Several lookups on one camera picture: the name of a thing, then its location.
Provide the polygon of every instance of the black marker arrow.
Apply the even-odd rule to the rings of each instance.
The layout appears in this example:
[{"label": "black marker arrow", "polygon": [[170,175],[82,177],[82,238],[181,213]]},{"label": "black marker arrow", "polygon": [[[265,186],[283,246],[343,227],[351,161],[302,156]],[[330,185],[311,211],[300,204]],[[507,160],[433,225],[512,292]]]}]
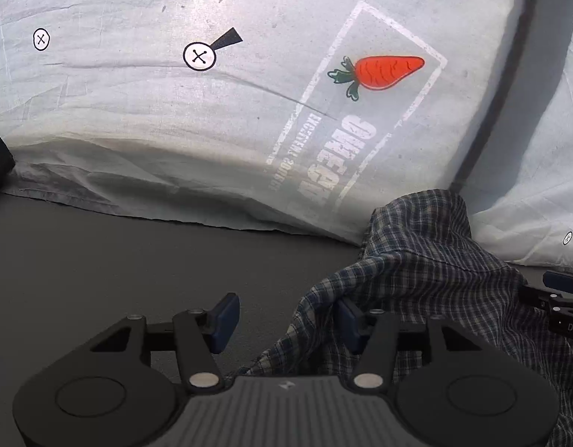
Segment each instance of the black marker arrow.
[{"label": "black marker arrow", "polygon": [[235,27],[233,27],[229,31],[225,32],[222,37],[214,40],[214,43],[210,45],[210,48],[216,52],[218,49],[222,49],[223,47],[228,47],[229,45],[234,45],[235,43],[242,41],[243,39],[239,36],[237,30],[235,30]]}]

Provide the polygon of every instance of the orange carrot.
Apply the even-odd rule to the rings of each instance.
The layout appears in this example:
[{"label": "orange carrot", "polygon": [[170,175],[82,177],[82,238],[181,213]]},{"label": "orange carrot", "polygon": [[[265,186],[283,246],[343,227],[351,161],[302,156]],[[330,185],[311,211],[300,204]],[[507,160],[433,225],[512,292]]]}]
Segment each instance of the orange carrot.
[{"label": "orange carrot", "polygon": [[425,65],[421,57],[379,55],[365,57],[354,65],[345,57],[341,65],[346,69],[335,69],[327,73],[336,84],[352,82],[347,97],[359,100],[359,85],[372,91],[381,91],[396,85],[405,77]]}]

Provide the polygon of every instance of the metal screw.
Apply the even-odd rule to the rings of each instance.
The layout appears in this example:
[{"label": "metal screw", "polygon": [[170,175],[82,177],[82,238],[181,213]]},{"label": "metal screw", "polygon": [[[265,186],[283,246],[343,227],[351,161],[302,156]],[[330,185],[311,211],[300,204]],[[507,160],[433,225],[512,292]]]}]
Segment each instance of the metal screw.
[{"label": "metal screw", "polygon": [[384,379],[375,373],[361,373],[353,381],[359,388],[378,388],[382,386]]},{"label": "metal screw", "polygon": [[220,378],[214,373],[196,373],[191,375],[189,382],[197,388],[210,388],[218,384]]}]

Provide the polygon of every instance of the white fabric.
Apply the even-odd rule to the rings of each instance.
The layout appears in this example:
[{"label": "white fabric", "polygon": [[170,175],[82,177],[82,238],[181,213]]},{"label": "white fabric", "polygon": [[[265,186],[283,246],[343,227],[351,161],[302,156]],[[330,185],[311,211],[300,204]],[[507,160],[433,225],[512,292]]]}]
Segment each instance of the white fabric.
[{"label": "white fabric", "polygon": [[[0,0],[0,135],[17,161],[5,191],[104,213],[305,229],[359,243],[375,207],[450,184],[493,96],[522,5]],[[187,44],[210,44],[232,27],[243,41],[217,50],[213,68],[185,65]],[[41,52],[32,44],[37,28],[50,34]],[[342,69],[344,56],[354,63],[372,55],[419,56],[425,66],[391,89],[360,88],[353,102],[348,85],[327,72]],[[477,239],[503,259],[562,260],[552,244],[573,229],[571,62],[573,53],[567,80],[518,159],[516,186],[483,206],[471,188],[480,178],[491,184],[481,160],[466,189]],[[350,159],[331,163],[341,171],[335,183],[314,171],[339,132],[356,132],[357,141]],[[571,157],[557,160],[564,152]],[[275,178],[282,162],[284,180]]]},{"label": "white fabric", "polygon": [[530,32],[462,194],[473,237],[493,254],[573,269],[573,0],[537,0]]}]

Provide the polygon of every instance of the printed logo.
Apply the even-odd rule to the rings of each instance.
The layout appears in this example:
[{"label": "printed logo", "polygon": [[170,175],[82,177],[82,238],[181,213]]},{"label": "printed logo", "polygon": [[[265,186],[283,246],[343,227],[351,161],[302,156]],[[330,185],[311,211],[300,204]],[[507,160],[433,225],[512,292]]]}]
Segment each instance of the printed logo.
[{"label": "printed logo", "polygon": [[[348,213],[343,209],[357,209],[356,200],[345,198],[354,186],[375,186],[382,149],[384,155],[406,149],[402,128],[446,65],[400,23],[357,3],[267,157],[276,208],[322,228],[338,224],[335,215]],[[393,170],[393,179],[402,176]]]},{"label": "printed logo", "polygon": [[352,82],[348,86],[347,97],[358,101],[359,85],[372,91],[389,89],[418,71],[425,65],[425,61],[421,57],[380,55],[362,58],[355,65],[345,57],[340,65],[344,71],[335,69],[327,73],[328,77],[332,77],[335,84]]},{"label": "printed logo", "polygon": [[296,385],[292,381],[286,380],[286,381],[283,381],[282,383],[280,383],[278,386],[280,388],[282,388],[283,390],[290,390],[291,388],[293,388]]}]

